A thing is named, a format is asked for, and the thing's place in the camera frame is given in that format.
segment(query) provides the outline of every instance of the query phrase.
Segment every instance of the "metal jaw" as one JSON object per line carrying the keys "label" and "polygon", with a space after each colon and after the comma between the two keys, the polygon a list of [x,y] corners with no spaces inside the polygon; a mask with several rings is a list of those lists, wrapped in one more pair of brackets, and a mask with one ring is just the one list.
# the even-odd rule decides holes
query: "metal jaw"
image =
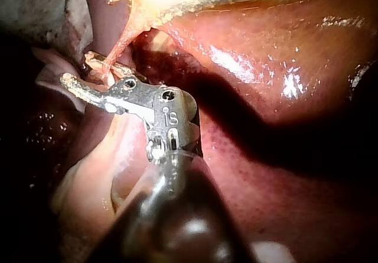
{"label": "metal jaw", "polygon": [[131,113],[145,125],[147,157],[159,162],[168,151],[186,150],[201,155],[197,103],[187,92],[166,85],[149,85],[128,73],[106,92],[86,86],[69,73],[62,85],[75,96],[110,113]]}

